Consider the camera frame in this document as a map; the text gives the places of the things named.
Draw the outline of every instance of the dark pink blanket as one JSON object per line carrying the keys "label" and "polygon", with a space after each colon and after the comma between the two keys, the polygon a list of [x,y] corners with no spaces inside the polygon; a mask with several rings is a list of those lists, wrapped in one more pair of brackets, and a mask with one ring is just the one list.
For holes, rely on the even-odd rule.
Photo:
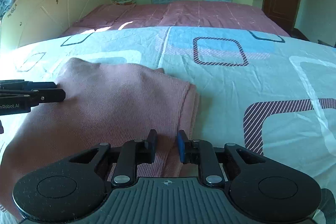
{"label": "dark pink blanket", "polygon": [[214,27],[260,31],[289,37],[261,9],[236,3],[176,1],[162,5],[102,5],[62,36],[155,26]]}

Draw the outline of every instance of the bed sheet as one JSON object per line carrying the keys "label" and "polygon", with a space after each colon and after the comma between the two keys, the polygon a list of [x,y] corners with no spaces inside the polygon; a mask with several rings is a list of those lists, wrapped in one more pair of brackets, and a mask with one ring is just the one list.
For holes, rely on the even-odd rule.
{"label": "bed sheet", "polygon": [[175,1],[161,5],[102,5],[73,24],[62,36],[155,26],[214,27],[289,35],[264,12],[244,4]]}
{"label": "bed sheet", "polygon": [[[335,223],[336,49],[246,30],[125,29],[19,48],[0,60],[0,79],[54,81],[71,57],[162,67],[195,84],[194,138],[234,142],[312,176],[323,189],[315,220]],[[24,116],[1,117],[3,148]]]}

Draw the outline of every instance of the black object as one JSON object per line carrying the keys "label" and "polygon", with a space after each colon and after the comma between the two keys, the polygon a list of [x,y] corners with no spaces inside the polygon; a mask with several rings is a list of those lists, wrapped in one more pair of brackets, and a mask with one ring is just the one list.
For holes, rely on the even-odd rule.
{"label": "black object", "polygon": [[62,102],[65,92],[53,82],[0,81],[0,115],[27,113],[40,103]]}
{"label": "black object", "polygon": [[315,223],[321,189],[311,177],[234,143],[213,148],[180,131],[180,160],[197,164],[198,178],[137,179],[137,165],[154,162],[156,139],[151,130],[122,147],[100,143],[24,176],[13,191],[22,224]]}

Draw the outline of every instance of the cream headboard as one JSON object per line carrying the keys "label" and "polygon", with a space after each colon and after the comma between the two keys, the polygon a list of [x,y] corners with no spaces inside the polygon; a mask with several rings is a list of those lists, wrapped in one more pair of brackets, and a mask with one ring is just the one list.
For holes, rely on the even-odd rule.
{"label": "cream headboard", "polygon": [[111,0],[16,0],[1,21],[0,54],[56,38],[76,20]]}

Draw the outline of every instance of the folded pink garment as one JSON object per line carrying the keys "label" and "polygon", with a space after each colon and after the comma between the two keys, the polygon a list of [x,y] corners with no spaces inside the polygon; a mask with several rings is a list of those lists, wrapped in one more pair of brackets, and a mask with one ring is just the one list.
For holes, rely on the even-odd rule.
{"label": "folded pink garment", "polygon": [[158,133],[152,165],[138,167],[139,176],[178,176],[181,169],[175,135],[190,137],[196,115],[196,87],[163,70],[137,64],[107,65],[71,58],[61,69],[62,103],[31,110],[6,148],[0,165],[0,204],[19,217],[12,200],[25,174],[100,142],[121,146]]}

